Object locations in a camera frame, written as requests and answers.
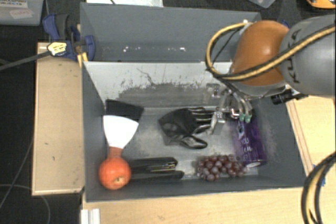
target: black glove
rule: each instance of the black glove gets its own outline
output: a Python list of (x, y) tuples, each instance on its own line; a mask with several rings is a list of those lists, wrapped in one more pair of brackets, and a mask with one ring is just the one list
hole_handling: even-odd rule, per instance
[(179, 142), (181, 145), (202, 149), (207, 143), (194, 134), (199, 134), (210, 128), (214, 111), (205, 108), (183, 108), (174, 110), (159, 119), (159, 124), (169, 141)]

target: brush handle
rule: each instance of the brush handle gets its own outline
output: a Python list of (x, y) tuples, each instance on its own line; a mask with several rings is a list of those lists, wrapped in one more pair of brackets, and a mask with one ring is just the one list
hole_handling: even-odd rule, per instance
[(109, 147), (109, 158), (121, 157), (123, 148), (110, 146)]

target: wooden table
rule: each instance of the wooden table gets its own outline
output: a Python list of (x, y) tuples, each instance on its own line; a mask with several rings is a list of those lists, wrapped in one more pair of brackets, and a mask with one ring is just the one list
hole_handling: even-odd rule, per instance
[[(38, 52), (46, 44), (38, 45)], [(46, 57), (36, 73), (33, 195), (79, 193), (84, 187), (80, 68)], [(287, 103), (307, 171), (335, 151), (335, 106), (309, 97)], [(324, 223), (336, 219), (335, 167), (321, 192)], [(100, 223), (302, 223), (301, 188), (177, 198), (86, 203), (99, 209)]]

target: black floor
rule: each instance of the black floor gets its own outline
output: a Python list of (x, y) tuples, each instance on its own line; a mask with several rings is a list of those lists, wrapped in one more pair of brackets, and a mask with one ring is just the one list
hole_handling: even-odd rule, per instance
[[(84, 0), (48, 0), (51, 13), (69, 14), (69, 24), (79, 22), (79, 3)], [(319, 16), (300, 0), (276, 0), (268, 9), (246, 0), (163, 0), (165, 6), (202, 7), (259, 11), (263, 19), (286, 20), (290, 25), (302, 19)], [(47, 39), (41, 26), (0, 26), (0, 58), (15, 61), (36, 53), (39, 40)], [(8, 184), (21, 166), (33, 137), (34, 128), (34, 63), (27, 63), (0, 73), (0, 203)], [(30, 186), (32, 153), (16, 181)], [(50, 223), (78, 223), (80, 196), (46, 197), (50, 205)], [(48, 210), (41, 198), (32, 198), (30, 191), (14, 187), (0, 208), (2, 223), (47, 223)]]

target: black stapler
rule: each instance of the black stapler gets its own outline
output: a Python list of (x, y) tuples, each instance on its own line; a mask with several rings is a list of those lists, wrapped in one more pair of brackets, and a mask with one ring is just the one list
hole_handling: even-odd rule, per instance
[(183, 171), (175, 170), (177, 160), (173, 157), (144, 158), (129, 161), (131, 180), (169, 181), (181, 179)]

